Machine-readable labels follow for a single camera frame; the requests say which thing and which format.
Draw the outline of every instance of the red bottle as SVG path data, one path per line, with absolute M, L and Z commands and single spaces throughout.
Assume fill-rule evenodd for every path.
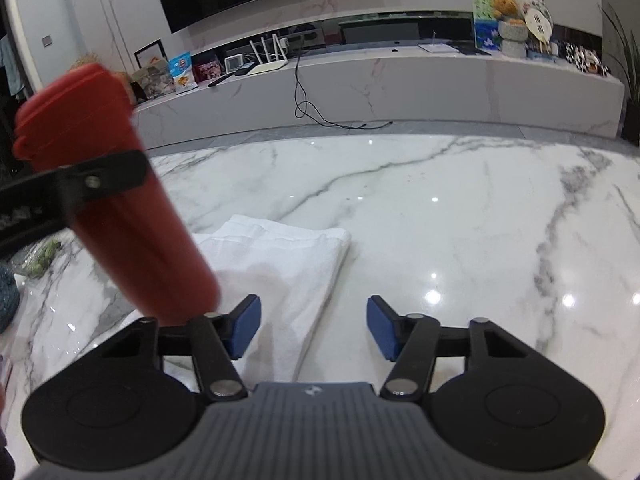
M 132 112 L 122 83 L 85 65 L 20 108 L 14 154 L 44 171 L 142 150 Z M 162 325 L 217 308 L 216 279 L 151 169 L 141 187 L 87 204 L 72 229 L 140 312 Z

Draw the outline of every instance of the marble table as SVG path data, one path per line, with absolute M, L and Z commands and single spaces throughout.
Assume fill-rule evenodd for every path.
M 640 473 L 640 162 L 523 138 L 450 135 L 256 142 L 154 159 L 193 232 L 232 214 L 351 232 L 301 381 L 369 381 L 384 362 L 365 305 L 448 326 L 487 316 L 588 384 L 607 412 L 592 464 Z M 15 363 L 2 416 L 21 478 L 28 393 L 116 330 L 132 307 L 69 232 L 47 275 L 26 282 L 0 338 Z M 439 384 L 462 359 L 438 362 Z

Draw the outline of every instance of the blue gripper pad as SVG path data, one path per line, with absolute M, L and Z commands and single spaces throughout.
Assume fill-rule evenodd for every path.
M 244 312 L 238 316 L 232 329 L 231 337 L 224 341 L 226 352 L 233 360 L 239 359 L 249 346 L 251 339 L 260 328 L 262 317 L 262 303 L 258 296 L 247 297 L 248 306 L 238 305 L 236 308 L 244 308 Z
M 396 339 L 394 323 L 371 298 L 367 301 L 367 326 L 387 361 L 395 361 L 402 347 Z

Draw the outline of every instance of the plant pot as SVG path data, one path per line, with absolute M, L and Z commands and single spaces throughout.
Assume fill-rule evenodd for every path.
M 640 107 L 631 100 L 626 102 L 625 124 L 621 136 L 634 146 L 640 145 Z

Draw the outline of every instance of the white towel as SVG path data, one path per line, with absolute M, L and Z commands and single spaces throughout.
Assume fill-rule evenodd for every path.
M 234 215 L 215 233 L 193 238 L 220 282 L 219 312 L 231 311 L 247 294 L 257 294 L 262 301 L 260 329 L 244 357 L 234 363 L 246 386 L 295 380 L 350 234 Z M 141 315 L 134 311 L 122 326 Z M 188 360 L 165 362 L 167 373 L 194 389 L 189 368 Z

